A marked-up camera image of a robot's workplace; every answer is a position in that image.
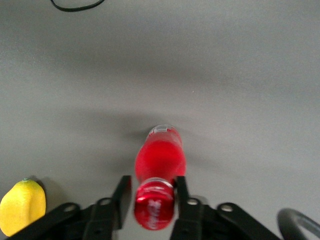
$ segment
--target bottle label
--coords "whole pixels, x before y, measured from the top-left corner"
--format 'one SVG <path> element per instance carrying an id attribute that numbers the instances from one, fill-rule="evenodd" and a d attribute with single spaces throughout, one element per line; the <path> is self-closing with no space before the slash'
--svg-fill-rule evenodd
<path id="1" fill-rule="evenodd" d="M 159 215 L 160 215 L 160 208 L 161 208 L 160 200 L 156 200 L 156 201 L 152 199 L 149 200 L 147 209 L 148 209 L 148 213 L 150 214 L 150 217 L 147 225 L 152 230 L 157 229 L 157 223 L 159 221 Z"/>

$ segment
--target bottle cap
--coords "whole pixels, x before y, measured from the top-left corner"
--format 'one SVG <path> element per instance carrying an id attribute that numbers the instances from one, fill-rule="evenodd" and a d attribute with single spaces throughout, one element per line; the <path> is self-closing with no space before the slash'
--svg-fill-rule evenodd
<path id="1" fill-rule="evenodd" d="M 174 216 L 175 192 L 162 178 L 149 178 L 141 184 L 135 196 L 134 216 L 148 230 L 167 227 Z"/>

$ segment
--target yellow lemon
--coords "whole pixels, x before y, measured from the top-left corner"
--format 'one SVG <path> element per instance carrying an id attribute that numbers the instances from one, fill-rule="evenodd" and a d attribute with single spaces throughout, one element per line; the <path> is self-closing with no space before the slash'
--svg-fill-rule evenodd
<path id="1" fill-rule="evenodd" d="M 45 213 L 46 196 L 43 188 L 25 178 L 15 184 L 0 202 L 0 229 L 10 237 Z"/>

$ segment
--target plastic bottle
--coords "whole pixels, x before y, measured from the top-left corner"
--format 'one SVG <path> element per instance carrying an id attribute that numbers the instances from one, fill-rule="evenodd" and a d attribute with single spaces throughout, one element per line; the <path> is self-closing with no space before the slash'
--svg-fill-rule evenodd
<path id="1" fill-rule="evenodd" d="M 134 215 L 148 230 L 169 225 L 174 215 L 174 178 L 186 173 L 186 157 L 178 131 L 171 125 L 154 127 L 135 160 L 140 183 L 135 196 Z"/>

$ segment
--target black cable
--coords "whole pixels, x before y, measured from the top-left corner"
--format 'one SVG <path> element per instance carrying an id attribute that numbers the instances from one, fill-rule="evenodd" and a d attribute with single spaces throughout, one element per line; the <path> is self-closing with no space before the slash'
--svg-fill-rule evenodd
<path id="1" fill-rule="evenodd" d="M 88 9 L 93 9 L 96 6 L 102 4 L 105 0 L 99 0 L 93 4 L 87 5 L 87 6 L 80 6 L 80 7 L 72 7 L 72 8 L 68 8 L 68 7 L 62 7 L 59 6 L 55 3 L 54 0 L 50 0 L 52 5 L 56 8 L 59 9 L 62 12 L 68 12 L 68 13 L 74 13 L 74 12 L 80 12 L 80 11 L 84 11 L 84 10 L 88 10 Z"/>
<path id="2" fill-rule="evenodd" d="M 278 226 L 284 240 L 308 240 L 299 226 L 320 239 L 320 225 L 294 209 L 282 209 L 277 216 Z"/>

